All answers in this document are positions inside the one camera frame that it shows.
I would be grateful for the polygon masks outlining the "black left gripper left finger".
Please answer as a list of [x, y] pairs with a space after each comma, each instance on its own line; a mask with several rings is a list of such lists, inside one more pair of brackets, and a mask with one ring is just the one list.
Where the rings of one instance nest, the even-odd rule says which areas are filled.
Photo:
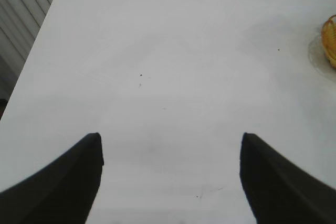
[[1, 223], [85, 223], [104, 165], [99, 133], [1, 192]]

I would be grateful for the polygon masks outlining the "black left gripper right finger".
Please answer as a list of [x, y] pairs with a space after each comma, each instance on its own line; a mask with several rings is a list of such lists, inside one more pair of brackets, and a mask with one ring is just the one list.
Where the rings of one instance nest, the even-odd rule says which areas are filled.
[[239, 176], [257, 223], [335, 223], [335, 189], [244, 133]]

